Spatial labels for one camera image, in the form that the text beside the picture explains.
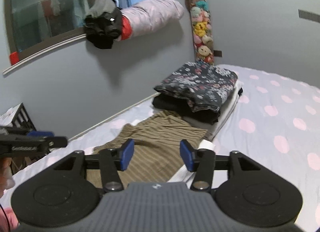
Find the bed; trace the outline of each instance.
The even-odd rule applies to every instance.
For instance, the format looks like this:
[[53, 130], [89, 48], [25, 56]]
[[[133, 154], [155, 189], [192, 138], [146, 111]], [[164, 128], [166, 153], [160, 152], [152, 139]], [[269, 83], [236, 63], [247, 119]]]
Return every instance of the bed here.
[[[228, 155], [239, 150], [293, 183], [302, 193], [303, 207], [296, 224], [314, 232], [320, 226], [320, 90], [277, 74], [232, 65], [243, 83], [239, 102], [212, 141], [215, 152]], [[114, 139], [125, 123], [137, 124], [153, 115], [152, 99], [72, 140], [14, 175], [16, 186], [74, 150], [92, 149]], [[190, 175], [179, 170], [170, 181], [190, 184]], [[213, 187], [227, 179], [217, 171]], [[14, 188], [5, 191], [0, 203], [10, 206]]]

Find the black cable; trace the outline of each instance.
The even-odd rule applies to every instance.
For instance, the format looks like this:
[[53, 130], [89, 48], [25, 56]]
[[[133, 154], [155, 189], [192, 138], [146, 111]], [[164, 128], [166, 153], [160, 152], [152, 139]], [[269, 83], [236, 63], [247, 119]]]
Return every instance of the black cable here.
[[8, 219], [8, 217], [7, 217], [7, 214], [4, 212], [4, 209], [3, 209], [3, 207], [1, 206], [1, 204], [0, 204], [0, 207], [1, 207], [1, 209], [2, 209], [2, 211], [3, 211], [3, 214], [5, 215], [5, 218], [6, 218], [6, 220], [7, 220], [8, 228], [9, 228], [9, 232], [10, 232], [10, 231], [11, 231], [11, 229], [10, 229], [10, 222], [9, 222], [9, 219]]

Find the wall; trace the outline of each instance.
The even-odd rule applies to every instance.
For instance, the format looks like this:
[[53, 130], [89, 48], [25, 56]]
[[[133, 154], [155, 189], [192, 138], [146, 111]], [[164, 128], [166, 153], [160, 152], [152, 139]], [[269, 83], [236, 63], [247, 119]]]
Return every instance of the wall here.
[[[218, 62], [320, 86], [320, 24], [298, 18], [298, 9], [320, 13], [320, 0], [209, 0], [209, 5], [215, 49], [223, 51]], [[5, 69], [8, 49], [1, 25], [0, 69]], [[190, 31], [186, 13], [180, 24], [116, 43], [110, 51], [86, 41], [58, 49], [0, 76], [0, 112], [23, 102], [36, 126], [76, 135], [151, 95], [154, 84], [193, 60]]]

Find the pink cloth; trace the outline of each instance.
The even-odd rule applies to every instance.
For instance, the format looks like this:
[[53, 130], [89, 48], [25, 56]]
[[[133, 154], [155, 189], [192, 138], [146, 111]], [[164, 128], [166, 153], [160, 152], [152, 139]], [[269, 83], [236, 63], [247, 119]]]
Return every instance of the pink cloth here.
[[[10, 229], [13, 230], [13, 229], [17, 228], [19, 222], [18, 222], [17, 217], [14, 214], [12, 208], [6, 208], [6, 209], [4, 209], [4, 212], [6, 213], [6, 215], [8, 217]], [[5, 215], [2, 211], [2, 209], [0, 209], [0, 231], [9, 232], [8, 222], [7, 222], [7, 219], [5, 218]]]

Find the floral garment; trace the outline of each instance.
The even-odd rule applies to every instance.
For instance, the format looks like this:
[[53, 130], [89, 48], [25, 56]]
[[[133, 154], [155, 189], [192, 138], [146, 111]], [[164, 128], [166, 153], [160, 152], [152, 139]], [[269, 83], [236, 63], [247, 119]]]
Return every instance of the floral garment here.
[[238, 76], [230, 70], [205, 62], [187, 62], [154, 89], [188, 100], [193, 112], [210, 109], [218, 112], [233, 90]]

